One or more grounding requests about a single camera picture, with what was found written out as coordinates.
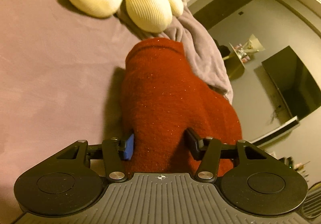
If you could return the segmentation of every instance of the red fabric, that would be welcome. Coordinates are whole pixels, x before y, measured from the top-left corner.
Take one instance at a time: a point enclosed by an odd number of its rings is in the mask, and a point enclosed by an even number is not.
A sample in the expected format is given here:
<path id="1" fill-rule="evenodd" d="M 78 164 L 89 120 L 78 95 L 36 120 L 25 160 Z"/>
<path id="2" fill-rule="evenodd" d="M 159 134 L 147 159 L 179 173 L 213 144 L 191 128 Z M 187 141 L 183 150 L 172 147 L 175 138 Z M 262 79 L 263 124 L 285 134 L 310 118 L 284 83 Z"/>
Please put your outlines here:
<path id="1" fill-rule="evenodd" d="M 222 143 L 242 138 L 233 107 L 193 74 L 182 43 L 165 38 L 142 41 L 129 52 L 121 106 L 124 130 L 135 135 L 128 173 L 195 173 L 200 162 L 182 138 L 188 127 Z M 230 160 L 221 160 L 219 175 L 231 168 Z"/>

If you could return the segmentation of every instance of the gray ribbed plate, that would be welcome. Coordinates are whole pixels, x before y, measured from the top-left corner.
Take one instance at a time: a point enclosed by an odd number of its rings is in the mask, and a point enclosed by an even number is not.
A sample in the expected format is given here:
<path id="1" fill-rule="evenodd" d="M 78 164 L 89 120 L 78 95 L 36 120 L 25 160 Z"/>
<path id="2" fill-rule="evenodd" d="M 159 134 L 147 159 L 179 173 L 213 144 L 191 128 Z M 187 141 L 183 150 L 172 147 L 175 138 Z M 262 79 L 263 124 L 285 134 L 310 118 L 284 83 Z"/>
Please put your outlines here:
<path id="1" fill-rule="evenodd" d="M 227 204 L 212 184 L 189 174 L 134 174 L 127 182 L 111 184 L 92 207 L 78 214 L 44 218 L 26 213 L 16 224 L 306 224 L 292 213 L 260 218 Z"/>

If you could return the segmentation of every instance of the blue gripper pad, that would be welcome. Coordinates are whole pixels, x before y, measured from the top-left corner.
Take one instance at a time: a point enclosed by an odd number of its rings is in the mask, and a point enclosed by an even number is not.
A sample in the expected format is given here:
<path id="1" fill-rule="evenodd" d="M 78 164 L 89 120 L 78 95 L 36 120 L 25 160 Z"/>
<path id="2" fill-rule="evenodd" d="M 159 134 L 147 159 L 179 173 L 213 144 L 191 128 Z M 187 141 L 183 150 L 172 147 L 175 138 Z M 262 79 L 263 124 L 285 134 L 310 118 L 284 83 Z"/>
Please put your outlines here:
<path id="1" fill-rule="evenodd" d="M 134 134 L 132 134 L 126 141 L 126 147 L 123 153 L 123 160 L 129 161 L 134 153 Z"/>

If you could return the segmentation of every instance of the striped round object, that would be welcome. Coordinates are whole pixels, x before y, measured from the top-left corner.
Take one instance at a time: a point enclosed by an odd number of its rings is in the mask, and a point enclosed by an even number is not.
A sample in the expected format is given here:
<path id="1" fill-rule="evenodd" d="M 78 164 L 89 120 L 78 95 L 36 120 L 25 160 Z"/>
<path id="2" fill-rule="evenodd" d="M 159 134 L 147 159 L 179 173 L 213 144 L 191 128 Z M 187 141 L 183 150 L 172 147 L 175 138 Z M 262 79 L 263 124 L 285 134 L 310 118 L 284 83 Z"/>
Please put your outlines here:
<path id="1" fill-rule="evenodd" d="M 303 217 L 309 220 L 321 215 L 321 182 L 314 184 L 309 189 L 301 212 Z"/>

